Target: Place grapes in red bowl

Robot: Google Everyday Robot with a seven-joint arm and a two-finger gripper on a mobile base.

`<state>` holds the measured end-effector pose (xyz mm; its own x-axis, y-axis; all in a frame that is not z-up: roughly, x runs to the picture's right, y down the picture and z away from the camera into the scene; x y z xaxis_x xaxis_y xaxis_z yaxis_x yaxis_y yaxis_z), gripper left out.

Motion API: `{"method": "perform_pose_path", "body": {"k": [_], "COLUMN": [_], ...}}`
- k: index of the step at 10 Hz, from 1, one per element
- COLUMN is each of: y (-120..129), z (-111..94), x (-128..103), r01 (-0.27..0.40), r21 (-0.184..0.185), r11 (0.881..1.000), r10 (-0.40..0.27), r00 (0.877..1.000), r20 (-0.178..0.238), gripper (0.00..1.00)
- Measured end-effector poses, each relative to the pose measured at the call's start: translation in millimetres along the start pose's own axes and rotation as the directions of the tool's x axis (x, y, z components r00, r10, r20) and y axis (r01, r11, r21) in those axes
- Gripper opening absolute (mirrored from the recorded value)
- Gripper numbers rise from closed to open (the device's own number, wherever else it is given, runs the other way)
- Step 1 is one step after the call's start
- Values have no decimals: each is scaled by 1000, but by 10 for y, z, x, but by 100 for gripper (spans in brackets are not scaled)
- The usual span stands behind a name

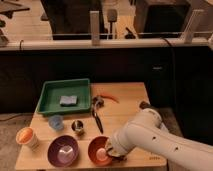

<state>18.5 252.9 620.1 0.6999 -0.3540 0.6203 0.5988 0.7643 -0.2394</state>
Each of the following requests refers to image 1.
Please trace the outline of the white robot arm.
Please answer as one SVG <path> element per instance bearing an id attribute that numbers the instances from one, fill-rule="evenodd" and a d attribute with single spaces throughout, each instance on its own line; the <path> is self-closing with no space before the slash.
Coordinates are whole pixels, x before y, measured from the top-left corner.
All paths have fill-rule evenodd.
<path id="1" fill-rule="evenodd" d="M 138 147 L 190 171 L 213 171 L 213 146 L 173 135 L 163 127 L 162 118 L 156 110 L 140 110 L 109 137 L 105 145 L 107 153 L 114 157 L 126 156 Z"/>

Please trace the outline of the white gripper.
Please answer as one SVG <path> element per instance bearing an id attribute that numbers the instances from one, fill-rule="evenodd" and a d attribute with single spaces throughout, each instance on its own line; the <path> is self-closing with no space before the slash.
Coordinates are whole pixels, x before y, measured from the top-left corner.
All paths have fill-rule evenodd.
<path id="1" fill-rule="evenodd" d="M 106 140 L 104 148 L 110 157 L 118 159 L 122 159 L 124 157 L 122 147 L 117 142 L 111 140 L 110 138 Z"/>

